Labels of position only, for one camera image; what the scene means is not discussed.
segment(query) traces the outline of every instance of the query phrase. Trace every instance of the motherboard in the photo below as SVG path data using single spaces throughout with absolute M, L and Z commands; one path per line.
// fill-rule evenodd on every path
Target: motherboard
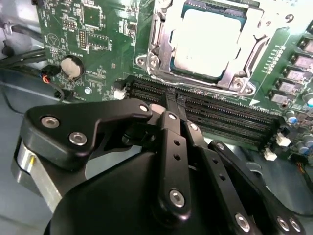
M 124 98 L 114 83 L 129 76 L 175 87 L 234 113 L 282 117 L 288 131 L 274 139 L 313 164 L 310 0 L 39 0 L 37 9 L 48 62 L 62 69 L 52 80 L 75 98 Z M 249 137 L 249 118 L 229 122 Z

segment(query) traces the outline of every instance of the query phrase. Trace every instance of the black component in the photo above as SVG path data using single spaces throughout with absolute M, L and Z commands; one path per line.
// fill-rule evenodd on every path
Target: black component
M 61 69 L 71 80 L 77 80 L 85 73 L 84 63 L 74 55 L 67 55 L 61 61 Z
M 186 120 L 183 97 L 170 89 L 161 100 L 164 112 L 138 99 L 41 106 L 26 112 L 18 145 L 33 151 L 51 175 L 67 176 L 51 179 L 54 185 L 77 180 L 90 157 L 123 151 L 125 144 L 146 146 L 68 190 L 48 227 L 50 235 L 104 230 L 138 235 L 305 234 L 294 214 L 224 143 L 207 145 L 200 129 Z M 61 125 L 43 127 L 41 117 L 48 114 Z M 68 135 L 73 131 L 84 133 L 87 143 L 72 144 Z
M 4 48 L 2 49 L 1 52 L 3 55 L 5 55 L 7 57 L 12 57 L 12 56 L 14 56 L 15 52 L 14 52 L 13 48 L 8 45 L 7 41 L 8 40 L 3 41 Z
M 44 0 L 31 0 L 31 4 L 38 7 L 42 7 L 44 5 Z
M 273 143 L 270 150 L 281 159 L 287 159 L 290 156 L 291 149 L 288 147 L 281 147 L 277 143 Z
M 209 133 L 210 137 L 222 136 L 254 148 L 263 149 L 278 129 L 285 125 L 283 117 L 280 116 L 134 76 L 117 81 L 114 86 L 119 89 L 125 87 L 128 98 L 139 98 L 155 104 L 161 103 L 163 93 L 173 90 L 176 97 L 185 98 L 187 119 L 202 131 Z
M 307 117 L 305 118 L 305 120 L 306 120 L 306 121 L 313 121 L 313 117 L 307 116 Z
M 289 160 L 293 163 L 303 163 L 304 165 L 308 164 L 308 157 L 297 153 L 292 153 Z
M 68 91 L 68 90 L 64 90 L 64 89 L 62 89 L 62 91 L 64 92 L 64 100 L 71 100 L 73 98 L 73 92 L 72 91 Z M 59 91 L 55 91 L 55 93 L 53 95 L 57 99 L 62 98 L 62 94 Z
M 46 74 L 48 78 L 54 77 L 61 72 L 61 67 L 59 65 L 47 65 L 41 69 L 42 74 Z

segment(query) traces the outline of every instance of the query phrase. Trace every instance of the green circuit board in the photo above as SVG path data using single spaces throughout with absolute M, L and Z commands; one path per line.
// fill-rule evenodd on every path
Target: green circuit board
M 230 1 L 253 7 L 258 5 L 257 0 Z M 214 4 L 210 0 L 201 2 Z M 313 56 L 299 47 L 303 38 L 313 39 L 308 30 L 313 17 L 306 10 L 310 8 L 311 1 L 283 2 L 291 7 L 286 18 L 292 15 L 293 24 L 275 32 L 255 67 L 250 79 L 256 87 L 255 94 L 205 94 L 271 114 L 284 115 L 293 110 L 299 116 L 299 126 L 305 127 L 309 133 L 313 128 L 313 118 L 306 117 L 313 117 L 313 110 L 304 102 L 303 95 L 313 91 L 313 64 L 304 71 L 303 79 L 296 82 L 296 89 L 285 103 L 271 99 L 272 92 L 278 89 L 277 81 L 284 79 L 283 71 L 293 66 L 292 56 L 295 53 L 309 58 Z M 53 81 L 74 91 L 77 99 L 90 102 L 114 99 L 114 81 L 125 79 L 130 74 L 149 78 L 148 73 L 135 63 L 135 58 L 147 53 L 154 5 L 154 0 L 43 0 L 37 9 L 48 63 L 60 65 L 67 55 L 73 55 L 85 67 L 85 73 L 76 81 L 69 80 L 63 72 L 52 78 Z

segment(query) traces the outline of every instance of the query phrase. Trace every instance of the black cable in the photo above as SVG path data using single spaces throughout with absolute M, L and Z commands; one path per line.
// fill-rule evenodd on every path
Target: black cable
M 43 37 L 40 33 L 33 31 L 27 27 L 21 26 L 19 24 L 12 26 L 12 31 L 16 32 L 16 33 L 27 35 L 27 36 L 37 40 L 38 42 L 41 42 L 41 43 L 44 42 Z
M 26 58 L 26 59 L 17 61 L 17 62 L 12 63 L 12 64 L 1 65 L 0 68 L 9 68 L 9 67 L 20 66 L 20 65 L 29 64 L 29 63 L 38 63 L 38 62 L 45 61 L 45 60 L 46 60 L 45 55 L 34 56 L 31 58 Z
M 45 55 L 44 49 L 28 51 L 28 52 L 20 54 L 20 55 L 15 55 L 15 56 L 0 60 L 0 66 L 13 64 L 13 63 L 19 62 L 23 59 L 31 58 L 33 56 L 42 56 L 42 55 Z
M 8 99 L 8 96 L 6 95 L 6 92 L 5 92 L 5 88 L 4 88 L 4 84 L 3 83 L 0 83 L 0 89 L 1 89 L 1 93 L 2 93 L 2 96 L 3 96 L 3 99 L 4 99 L 4 102 L 6 103 L 6 105 L 8 106 L 8 108 L 10 110 L 12 110 L 14 113 L 18 114 L 18 115 L 24 115 L 23 112 L 20 112 L 18 111 L 17 109 L 13 108 L 13 106 L 11 105 L 9 99 Z

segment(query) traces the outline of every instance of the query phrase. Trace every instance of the metal bolt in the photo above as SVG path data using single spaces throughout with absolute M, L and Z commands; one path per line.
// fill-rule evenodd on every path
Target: metal bolt
M 185 205 L 184 196 L 177 190 L 170 191 L 170 200 L 176 207 L 183 207 Z
M 286 20 L 287 23 L 290 23 L 291 21 L 293 21 L 293 19 L 294 19 L 294 15 L 293 14 L 288 14 L 285 17 L 285 20 Z
M 148 108 L 144 105 L 139 105 L 139 108 L 144 111 L 144 112 L 147 112 L 148 111 Z
M 243 86 L 243 82 L 241 81 L 240 78 L 237 78 L 233 81 L 232 86 L 236 89 L 239 89 L 240 87 Z
M 217 143 L 217 147 L 220 148 L 221 150 L 224 150 L 224 145 L 222 145 L 221 143 Z
M 198 129 L 198 127 L 197 127 L 195 124 L 193 124 L 193 123 L 191 123 L 190 126 L 191 126 L 191 128 L 194 129 L 195 131 Z
M 86 87 L 85 88 L 85 93 L 86 94 L 91 94 L 92 93 L 92 89 L 90 87 Z
M 291 223 L 291 225 L 293 226 L 293 228 L 297 231 L 300 232 L 301 228 L 300 226 L 295 222 L 295 220 L 293 218 L 290 218 L 289 222 Z
M 289 231 L 288 224 L 281 217 L 277 217 L 277 222 L 280 225 L 280 227 L 283 228 L 283 230 L 285 230 L 286 232 Z
M 144 64 L 144 61 L 143 61 L 143 59 L 139 58 L 139 59 L 137 60 L 137 63 L 138 63 L 139 65 L 143 65 L 143 64 Z
M 74 145 L 83 146 L 87 143 L 87 137 L 83 133 L 73 132 L 69 136 L 69 141 Z
M 43 117 L 41 119 L 41 123 L 44 127 L 51 128 L 51 129 L 57 128 L 60 125 L 58 119 L 56 119 L 55 117 L 50 117 L 50 116 Z
M 176 117 L 173 114 L 168 115 L 171 119 L 176 120 Z
M 155 60 L 152 60 L 152 61 L 150 62 L 150 65 L 151 65 L 152 67 L 155 67 L 155 66 L 157 66 L 157 62 L 156 62 Z
M 247 219 L 243 215 L 241 215 L 240 213 L 237 213 L 235 215 L 235 218 L 236 218 L 237 224 L 243 231 L 245 231 L 246 233 L 250 231 L 250 225 Z
M 246 92 L 247 92 L 248 94 L 250 94 L 250 93 L 253 92 L 253 89 L 252 89 L 252 88 L 247 88 L 247 89 L 246 89 Z

